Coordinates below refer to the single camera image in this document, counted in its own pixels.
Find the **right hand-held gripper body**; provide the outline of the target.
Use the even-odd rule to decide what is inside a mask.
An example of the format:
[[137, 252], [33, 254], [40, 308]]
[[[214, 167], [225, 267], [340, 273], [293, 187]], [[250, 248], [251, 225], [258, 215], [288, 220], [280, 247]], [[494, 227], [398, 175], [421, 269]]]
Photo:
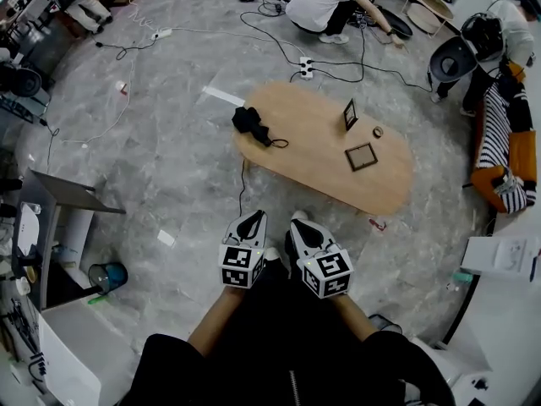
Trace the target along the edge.
[[297, 265], [308, 289], [319, 299], [348, 292], [352, 284], [353, 266], [347, 250], [335, 247], [309, 259], [299, 259]]

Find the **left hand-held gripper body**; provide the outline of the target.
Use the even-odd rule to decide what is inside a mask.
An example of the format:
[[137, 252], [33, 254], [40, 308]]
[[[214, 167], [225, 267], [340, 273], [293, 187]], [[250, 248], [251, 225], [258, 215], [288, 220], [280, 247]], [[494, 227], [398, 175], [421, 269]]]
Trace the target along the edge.
[[265, 238], [221, 244], [218, 257], [221, 283], [232, 288], [252, 288], [265, 267], [264, 255]]

